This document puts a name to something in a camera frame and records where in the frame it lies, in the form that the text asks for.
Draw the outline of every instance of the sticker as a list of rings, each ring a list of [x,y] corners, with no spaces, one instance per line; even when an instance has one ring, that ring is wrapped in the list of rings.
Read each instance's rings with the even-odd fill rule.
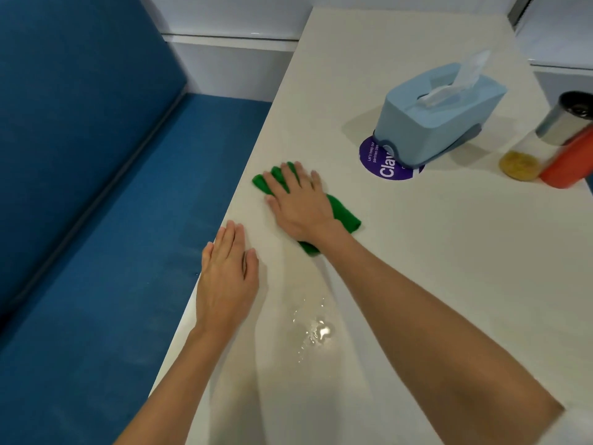
[[[408,180],[424,170],[424,165],[415,170],[402,167],[372,136],[360,144],[358,156],[368,171],[386,180]]]

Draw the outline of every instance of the cleaning cloth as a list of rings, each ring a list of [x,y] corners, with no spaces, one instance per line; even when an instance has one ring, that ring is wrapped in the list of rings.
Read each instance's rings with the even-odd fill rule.
[[[295,169],[294,164],[288,163],[288,167],[292,170],[292,172],[295,174],[296,178],[298,179],[297,170]],[[278,181],[284,187],[284,189],[288,193],[290,193],[290,190],[288,190],[288,186],[286,186],[286,181],[284,179],[284,176],[282,175],[282,171],[280,170],[280,168],[274,167],[274,168],[272,168],[270,173],[276,179],[276,181]],[[267,186],[266,180],[263,179],[263,175],[256,175],[252,179],[252,181],[253,181],[253,184],[255,184],[256,187],[258,189],[260,189],[262,192],[267,193],[268,195],[273,195],[270,188]],[[356,231],[358,228],[360,228],[360,225],[362,224],[362,222],[360,222],[360,220],[358,218],[356,218],[352,214],[352,212],[350,212],[348,209],[346,209],[344,207],[344,205],[342,203],[340,203],[340,201],[336,197],[327,195],[327,199],[330,200],[331,209],[333,211],[334,218],[339,220],[340,222],[342,222],[342,225],[344,225],[346,231],[352,233],[352,232]],[[317,248],[315,248],[313,245],[311,245],[310,243],[307,243],[307,242],[299,242],[299,243],[300,243],[302,249],[305,250],[305,252],[309,256],[316,256],[317,254],[319,254],[319,250]]]

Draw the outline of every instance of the white tissue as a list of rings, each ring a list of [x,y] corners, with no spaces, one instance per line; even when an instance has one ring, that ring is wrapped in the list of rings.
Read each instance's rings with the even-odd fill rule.
[[[450,96],[472,88],[478,82],[482,68],[484,68],[489,57],[490,50],[482,50],[472,54],[461,64],[461,68],[453,84],[434,88],[428,95],[421,96],[418,99],[418,103],[424,104],[426,107],[431,107],[445,101]]]

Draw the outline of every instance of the tissue box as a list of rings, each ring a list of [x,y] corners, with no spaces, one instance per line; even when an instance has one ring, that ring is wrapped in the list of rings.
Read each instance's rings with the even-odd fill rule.
[[[432,107],[418,98],[436,87],[452,84],[461,65],[451,63],[429,70],[389,91],[374,138],[396,160],[418,168],[476,137],[507,93],[507,88],[485,75],[459,94]]]

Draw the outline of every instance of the blue bench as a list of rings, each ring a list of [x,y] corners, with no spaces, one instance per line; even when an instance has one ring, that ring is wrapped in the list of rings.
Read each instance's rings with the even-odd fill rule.
[[[184,94],[138,0],[0,0],[0,442],[144,402],[269,110]]]

